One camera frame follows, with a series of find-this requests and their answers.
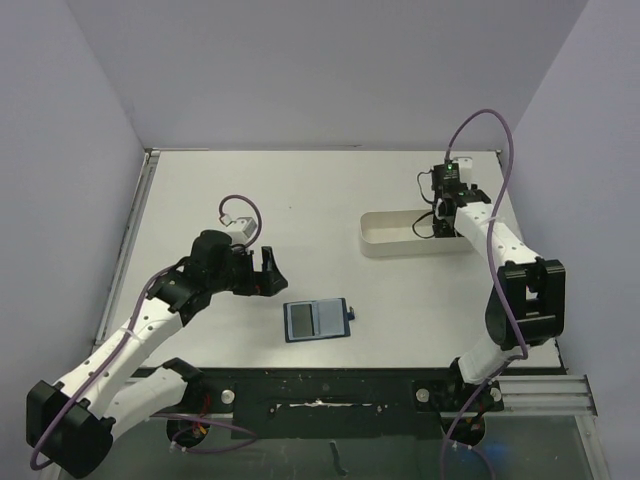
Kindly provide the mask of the blue card holder wallet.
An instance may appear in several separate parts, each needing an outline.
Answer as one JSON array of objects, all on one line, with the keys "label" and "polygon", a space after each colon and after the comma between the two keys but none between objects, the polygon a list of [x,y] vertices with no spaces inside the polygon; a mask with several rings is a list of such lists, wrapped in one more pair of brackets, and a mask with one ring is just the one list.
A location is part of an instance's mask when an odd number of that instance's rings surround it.
[{"label": "blue card holder wallet", "polygon": [[283,316],[286,343],[349,337],[356,318],[345,298],[284,303]]}]

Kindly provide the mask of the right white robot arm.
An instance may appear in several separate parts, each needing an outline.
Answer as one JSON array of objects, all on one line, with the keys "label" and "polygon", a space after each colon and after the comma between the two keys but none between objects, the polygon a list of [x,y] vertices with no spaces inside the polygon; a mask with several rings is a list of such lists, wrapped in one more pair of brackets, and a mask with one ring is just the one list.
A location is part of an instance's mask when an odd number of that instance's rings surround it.
[{"label": "right white robot arm", "polygon": [[448,402],[466,409],[480,398],[480,383],[562,334],[566,270],[560,261],[527,247],[499,219],[489,196],[463,180],[459,163],[447,160],[435,166],[431,182],[434,233],[466,239],[487,261],[493,282],[485,332],[456,360],[460,375],[445,384]]}]

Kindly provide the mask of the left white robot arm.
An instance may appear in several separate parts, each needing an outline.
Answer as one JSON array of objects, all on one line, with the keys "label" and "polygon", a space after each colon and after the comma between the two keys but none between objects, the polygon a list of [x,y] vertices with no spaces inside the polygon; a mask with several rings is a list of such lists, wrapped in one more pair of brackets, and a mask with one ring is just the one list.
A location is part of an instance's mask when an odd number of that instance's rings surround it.
[{"label": "left white robot arm", "polygon": [[26,397],[32,469],[43,469],[44,455],[75,478],[89,475],[114,441],[107,407],[155,349],[218,293],[272,297],[287,287],[272,248],[262,247],[261,255],[255,270],[249,247],[225,232],[203,231],[188,256],[147,281],[129,319],[84,363],[55,384],[38,382]]}]

